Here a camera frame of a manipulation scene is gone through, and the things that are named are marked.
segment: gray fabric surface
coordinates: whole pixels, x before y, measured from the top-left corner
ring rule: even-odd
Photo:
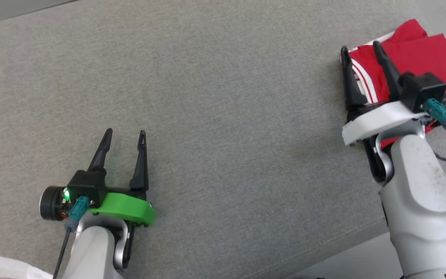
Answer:
[[[39,197],[107,127],[109,186],[147,132],[157,215],[126,279],[280,278],[384,232],[364,151],[343,146],[338,54],[414,17],[405,0],[80,0],[0,21],[0,256],[54,269],[63,224]]]

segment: white tape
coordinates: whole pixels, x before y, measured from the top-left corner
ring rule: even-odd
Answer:
[[[9,279],[53,279],[53,276],[28,263],[12,258],[0,257],[0,278]]]

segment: folded garment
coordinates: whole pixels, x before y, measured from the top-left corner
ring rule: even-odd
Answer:
[[[378,40],[382,41],[384,50],[400,73],[432,72],[446,83],[446,39],[443,34],[428,37],[421,25],[411,19]],[[389,87],[370,44],[372,42],[350,52],[353,70],[369,103],[386,102]]]

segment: green bracket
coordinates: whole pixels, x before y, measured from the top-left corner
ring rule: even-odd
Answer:
[[[154,221],[154,209],[147,201],[119,193],[108,193],[100,208],[89,208],[89,212],[150,225]]]

